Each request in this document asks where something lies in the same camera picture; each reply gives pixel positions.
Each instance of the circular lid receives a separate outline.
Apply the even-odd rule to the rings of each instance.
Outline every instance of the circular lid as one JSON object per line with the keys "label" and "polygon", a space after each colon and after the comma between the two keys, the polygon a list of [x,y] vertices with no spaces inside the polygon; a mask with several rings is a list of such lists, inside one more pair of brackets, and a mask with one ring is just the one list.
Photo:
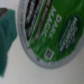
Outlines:
{"label": "circular lid", "polygon": [[61,2],[21,0],[19,5],[18,32],[22,46],[36,64],[45,68],[66,64],[84,43],[84,16],[80,13],[83,5],[74,10],[72,1]]}

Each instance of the can lid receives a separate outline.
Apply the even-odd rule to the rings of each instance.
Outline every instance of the can lid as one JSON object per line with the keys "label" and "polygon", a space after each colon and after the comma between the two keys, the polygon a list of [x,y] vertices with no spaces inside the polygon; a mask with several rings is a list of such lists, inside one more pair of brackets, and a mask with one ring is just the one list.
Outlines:
{"label": "can lid", "polygon": [[21,0],[19,5],[18,32],[23,48],[36,64],[45,68],[66,64],[83,47],[84,1],[77,10],[75,3],[80,3],[76,0],[61,2]]}

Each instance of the teal object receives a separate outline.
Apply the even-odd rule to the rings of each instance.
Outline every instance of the teal object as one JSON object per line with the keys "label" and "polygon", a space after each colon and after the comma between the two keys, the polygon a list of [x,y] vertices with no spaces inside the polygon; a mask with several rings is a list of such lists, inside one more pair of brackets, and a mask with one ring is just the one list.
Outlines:
{"label": "teal object", "polygon": [[15,11],[7,10],[0,17],[0,76],[2,77],[7,64],[7,52],[16,36]]}

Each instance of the white background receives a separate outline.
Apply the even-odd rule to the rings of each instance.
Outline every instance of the white background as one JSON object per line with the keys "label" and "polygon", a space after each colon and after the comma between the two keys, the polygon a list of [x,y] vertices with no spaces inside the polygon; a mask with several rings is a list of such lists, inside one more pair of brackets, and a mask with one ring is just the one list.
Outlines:
{"label": "white background", "polygon": [[[0,7],[16,11],[19,0],[0,0]],[[8,53],[8,64],[0,84],[84,84],[84,48],[67,65],[58,69],[44,69],[34,64],[25,54],[19,36]]]}

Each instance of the green label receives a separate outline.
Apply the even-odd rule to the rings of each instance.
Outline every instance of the green label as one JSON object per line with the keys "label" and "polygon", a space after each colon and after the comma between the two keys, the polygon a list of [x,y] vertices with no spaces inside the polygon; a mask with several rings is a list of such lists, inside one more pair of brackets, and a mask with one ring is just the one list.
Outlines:
{"label": "green label", "polygon": [[78,42],[82,30],[82,18],[79,15],[73,15],[64,24],[58,38],[57,50],[59,54],[72,52],[75,44]]}
{"label": "green label", "polygon": [[45,62],[69,56],[83,34],[83,20],[84,0],[30,0],[25,25],[30,48]]}

